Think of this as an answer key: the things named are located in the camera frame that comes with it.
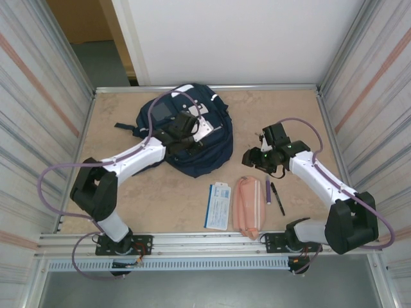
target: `navy blue backpack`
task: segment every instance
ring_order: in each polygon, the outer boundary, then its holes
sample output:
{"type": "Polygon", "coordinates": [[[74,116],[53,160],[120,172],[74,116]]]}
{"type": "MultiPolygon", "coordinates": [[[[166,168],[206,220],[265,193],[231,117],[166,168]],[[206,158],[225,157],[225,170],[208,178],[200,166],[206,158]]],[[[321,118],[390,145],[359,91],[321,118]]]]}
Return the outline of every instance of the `navy blue backpack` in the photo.
{"type": "MultiPolygon", "coordinates": [[[[191,83],[181,85],[179,90],[197,100],[200,113],[213,126],[213,132],[195,144],[194,148],[182,150],[164,159],[181,172],[194,178],[210,173],[228,161],[232,154],[232,123],[228,106],[207,85],[191,83]]],[[[117,123],[115,127],[133,131],[133,136],[144,139],[148,135],[148,108],[153,100],[145,104],[137,116],[137,127],[117,123]]],[[[180,111],[198,115],[190,100],[179,93],[171,93],[161,98],[152,110],[153,129],[169,124],[180,111]]]]}

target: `pink pencil case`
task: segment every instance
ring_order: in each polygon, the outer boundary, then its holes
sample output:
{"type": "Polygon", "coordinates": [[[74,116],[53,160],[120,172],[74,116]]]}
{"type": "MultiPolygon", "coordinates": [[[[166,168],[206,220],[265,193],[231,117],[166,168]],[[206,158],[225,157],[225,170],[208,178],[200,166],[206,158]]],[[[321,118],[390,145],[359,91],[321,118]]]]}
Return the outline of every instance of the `pink pencil case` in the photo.
{"type": "Polygon", "coordinates": [[[265,221],[265,199],[261,182],[243,176],[237,182],[233,201],[233,225],[244,236],[257,239],[265,221]]]}

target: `wooden table surface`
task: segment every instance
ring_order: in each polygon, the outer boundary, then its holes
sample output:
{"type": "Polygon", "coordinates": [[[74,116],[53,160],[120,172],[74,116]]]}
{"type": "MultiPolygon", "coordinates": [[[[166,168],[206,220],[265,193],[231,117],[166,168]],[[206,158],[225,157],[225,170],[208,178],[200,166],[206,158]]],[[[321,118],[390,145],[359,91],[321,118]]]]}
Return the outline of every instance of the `wooden table surface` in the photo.
{"type": "MultiPolygon", "coordinates": [[[[234,153],[230,161],[211,174],[191,178],[167,163],[126,180],[118,191],[117,210],[134,232],[212,232],[204,228],[209,186],[225,182],[233,189],[241,176],[252,175],[265,183],[265,173],[241,164],[245,151],[259,146],[262,128],[285,117],[309,121],[324,140],[320,161],[334,174],[337,165],[329,144],[319,106],[312,90],[221,91],[218,95],[229,105],[234,128],[234,153]]],[[[98,94],[85,139],[81,160],[103,159],[136,145],[141,140],[128,130],[115,128],[116,122],[135,124],[140,108],[158,93],[98,94]]],[[[292,141],[302,140],[313,151],[319,147],[315,134],[302,123],[284,124],[292,141]]],[[[281,214],[272,195],[267,205],[263,230],[283,230],[287,223],[303,217],[326,219],[327,210],[319,198],[299,178],[287,173],[282,180],[273,179],[286,216],[281,214]]],[[[72,202],[69,212],[82,211],[72,202]]],[[[229,227],[232,228],[232,207],[229,227]]],[[[86,233],[95,227],[85,219],[65,217],[62,233],[86,233]]]]}

